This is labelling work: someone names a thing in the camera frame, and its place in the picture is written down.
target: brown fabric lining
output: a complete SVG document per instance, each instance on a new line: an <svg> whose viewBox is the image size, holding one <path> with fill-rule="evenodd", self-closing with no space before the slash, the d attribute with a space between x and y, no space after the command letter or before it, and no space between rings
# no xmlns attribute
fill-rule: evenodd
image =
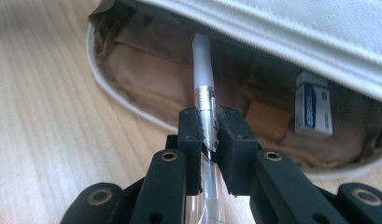
<svg viewBox="0 0 382 224"><path fill-rule="evenodd" d="M107 2L91 15L95 54L104 75L141 110L177 125L179 111L193 106L193 32L119 3L108 9L113 1ZM282 118L275 127L274 122L250 122L251 127L259 125L256 133L263 148L282 150L308 172L382 156L382 144L377 147L382 142L382 104L330 83L333 136L317 140L297 135L293 120L288 126L283 123L293 115L295 78L303 69L217 36L210 38L217 105L246 115L253 113L251 102L258 101L267 111L283 112L271 114L272 119Z"/></svg>

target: transparent pen barrel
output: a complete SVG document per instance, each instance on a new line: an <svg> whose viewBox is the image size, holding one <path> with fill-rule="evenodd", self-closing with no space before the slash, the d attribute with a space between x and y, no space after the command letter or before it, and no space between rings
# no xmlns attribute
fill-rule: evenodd
<svg viewBox="0 0 382 224"><path fill-rule="evenodd" d="M223 204L220 198L220 172L212 161L217 151L217 118L214 90L201 86L195 90L195 103L200 112L207 151L202 153L203 213L199 223L224 223Z"/></svg>

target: pencil case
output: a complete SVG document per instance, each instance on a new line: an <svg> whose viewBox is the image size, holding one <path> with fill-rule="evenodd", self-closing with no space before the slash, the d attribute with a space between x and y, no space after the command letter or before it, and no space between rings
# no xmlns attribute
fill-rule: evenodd
<svg viewBox="0 0 382 224"><path fill-rule="evenodd" d="M139 116L175 132L194 106L191 42L209 37L217 108L239 110L262 147L310 177L356 177L382 163L382 2L114 1L91 14L96 82ZM299 135L296 78L328 79L331 137Z"/></svg>

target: wooden table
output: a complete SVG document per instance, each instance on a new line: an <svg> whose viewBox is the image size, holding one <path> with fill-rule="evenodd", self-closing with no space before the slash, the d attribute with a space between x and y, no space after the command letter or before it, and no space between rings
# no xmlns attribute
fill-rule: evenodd
<svg viewBox="0 0 382 224"><path fill-rule="evenodd" d="M0 223L58 223L83 189L126 188L163 149L168 131L94 83L85 33L97 5L0 0ZM336 191L347 181L316 183ZM382 190L382 165L356 181ZM227 216L234 223L249 213Z"/></svg>

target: screw hole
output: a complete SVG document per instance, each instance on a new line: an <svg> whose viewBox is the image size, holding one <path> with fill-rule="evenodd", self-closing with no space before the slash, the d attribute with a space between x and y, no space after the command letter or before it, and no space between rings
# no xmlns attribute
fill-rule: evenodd
<svg viewBox="0 0 382 224"><path fill-rule="evenodd" d="M382 204L382 200L377 195L366 189L353 189L352 193L354 197L363 203L372 206L380 206Z"/></svg>
<svg viewBox="0 0 382 224"><path fill-rule="evenodd" d="M111 189L97 189L89 194L88 203L91 205L101 205L108 202L111 197Z"/></svg>
<svg viewBox="0 0 382 224"><path fill-rule="evenodd" d="M163 215L162 213L152 213L148 217L149 223L162 223Z"/></svg>
<svg viewBox="0 0 382 224"><path fill-rule="evenodd" d="M317 222L317 223L320 223L320 224L326 224L326 223L330 223L330 220L327 219L327 217L325 217L324 215L320 214L320 213L315 213L313 214L313 219Z"/></svg>
<svg viewBox="0 0 382 224"><path fill-rule="evenodd" d="M281 161L283 159L278 153L275 152L266 152L265 158L269 161Z"/></svg>
<svg viewBox="0 0 382 224"><path fill-rule="evenodd" d="M165 152L162 154L161 159L163 161L174 161L176 160L178 155L174 152Z"/></svg>

